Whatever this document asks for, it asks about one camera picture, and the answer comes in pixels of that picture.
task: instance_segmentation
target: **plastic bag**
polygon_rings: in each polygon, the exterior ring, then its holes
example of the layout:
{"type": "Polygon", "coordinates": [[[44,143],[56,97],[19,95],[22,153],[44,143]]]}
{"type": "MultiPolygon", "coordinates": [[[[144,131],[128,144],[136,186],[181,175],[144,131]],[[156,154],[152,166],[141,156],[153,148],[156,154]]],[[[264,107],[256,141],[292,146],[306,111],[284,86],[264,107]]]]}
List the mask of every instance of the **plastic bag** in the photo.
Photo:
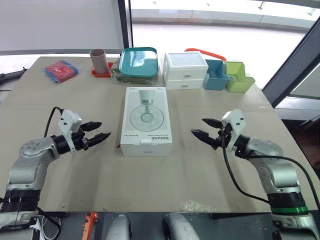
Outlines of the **plastic bag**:
{"type": "Polygon", "coordinates": [[[65,60],[57,61],[42,70],[55,84],[62,83],[79,74],[79,68],[65,60]]]}
{"type": "Polygon", "coordinates": [[[111,78],[114,83],[124,83],[124,84],[141,84],[144,86],[151,86],[154,87],[159,79],[159,72],[154,77],[133,77],[133,76],[126,76],[122,74],[119,70],[120,64],[120,57],[118,57],[112,67],[111,67],[111,78]]]}

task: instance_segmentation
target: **teal plastic container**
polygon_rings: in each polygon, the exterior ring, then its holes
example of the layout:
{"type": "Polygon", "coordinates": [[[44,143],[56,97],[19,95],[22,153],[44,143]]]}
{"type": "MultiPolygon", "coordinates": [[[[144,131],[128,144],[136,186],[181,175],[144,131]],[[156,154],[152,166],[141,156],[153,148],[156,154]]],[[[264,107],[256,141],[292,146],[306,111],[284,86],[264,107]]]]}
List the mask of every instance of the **teal plastic container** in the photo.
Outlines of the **teal plastic container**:
{"type": "Polygon", "coordinates": [[[119,70],[126,76],[152,78],[158,74],[158,55],[153,47],[131,47],[122,51],[119,70]]]}
{"type": "Polygon", "coordinates": [[[240,61],[227,61],[226,74],[230,76],[230,81],[226,84],[226,89],[230,93],[245,93],[255,83],[255,79],[246,76],[245,65],[240,61]]]}
{"type": "Polygon", "coordinates": [[[229,82],[230,77],[225,75],[225,64],[221,60],[205,60],[208,64],[208,70],[204,77],[203,86],[206,90],[221,91],[229,82]]]}

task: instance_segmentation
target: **red tray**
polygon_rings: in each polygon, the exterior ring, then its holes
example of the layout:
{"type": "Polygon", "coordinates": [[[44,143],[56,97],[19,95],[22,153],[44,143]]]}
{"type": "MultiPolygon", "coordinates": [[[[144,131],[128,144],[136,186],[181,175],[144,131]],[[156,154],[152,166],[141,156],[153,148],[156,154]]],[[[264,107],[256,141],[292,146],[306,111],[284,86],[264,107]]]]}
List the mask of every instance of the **red tray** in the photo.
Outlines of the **red tray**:
{"type": "Polygon", "coordinates": [[[111,67],[113,64],[114,64],[113,62],[108,62],[109,71],[110,71],[109,74],[97,74],[94,66],[92,67],[91,74],[93,76],[95,76],[96,78],[110,78],[111,77],[111,67]]]}

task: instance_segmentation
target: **table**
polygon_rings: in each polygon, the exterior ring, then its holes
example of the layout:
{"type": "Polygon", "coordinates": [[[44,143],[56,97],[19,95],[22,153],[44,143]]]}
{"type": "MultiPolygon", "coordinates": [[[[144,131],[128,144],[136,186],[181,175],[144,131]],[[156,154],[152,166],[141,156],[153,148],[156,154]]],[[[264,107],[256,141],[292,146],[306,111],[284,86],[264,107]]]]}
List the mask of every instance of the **table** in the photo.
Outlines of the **table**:
{"type": "MultiPolygon", "coordinates": [[[[247,93],[204,89],[167,91],[173,138],[171,156],[124,157],[117,145],[127,85],[113,83],[110,78],[92,77],[92,63],[87,57],[68,57],[81,67],[80,74],[54,84],[42,68],[61,59],[40,57],[0,106],[2,196],[20,146],[43,136],[54,106],[78,113],[84,122],[103,122],[92,136],[101,131],[111,135],[88,151],[66,153],[50,164],[39,202],[45,211],[269,212],[268,204],[236,190],[222,150],[214,151],[190,133],[191,129],[203,129],[215,137],[217,130],[201,118],[220,119],[234,109],[241,109],[245,117],[243,134],[278,143],[285,156],[299,161],[308,170],[315,186],[320,183],[295,140],[255,85],[247,93]]],[[[48,136],[59,134],[57,126],[58,114],[52,119],[48,136]]],[[[234,153],[228,157],[242,189],[267,198],[254,166],[234,153]]],[[[308,182],[300,169],[297,172],[306,204],[315,210],[308,182]]]]}

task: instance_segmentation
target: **cardboard tube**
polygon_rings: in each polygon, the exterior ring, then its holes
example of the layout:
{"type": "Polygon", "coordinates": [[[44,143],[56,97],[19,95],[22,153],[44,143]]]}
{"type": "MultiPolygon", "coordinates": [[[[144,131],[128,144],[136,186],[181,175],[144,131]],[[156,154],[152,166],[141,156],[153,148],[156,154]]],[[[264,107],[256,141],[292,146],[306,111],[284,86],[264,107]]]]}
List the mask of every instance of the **cardboard tube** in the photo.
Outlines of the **cardboard tube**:
{"type": "Polygon", "coordinates": [[[110,70],[107,63],[106,52],[103,49],[92,49],[90,57],[97,74],[109,74],[110,70]]]}

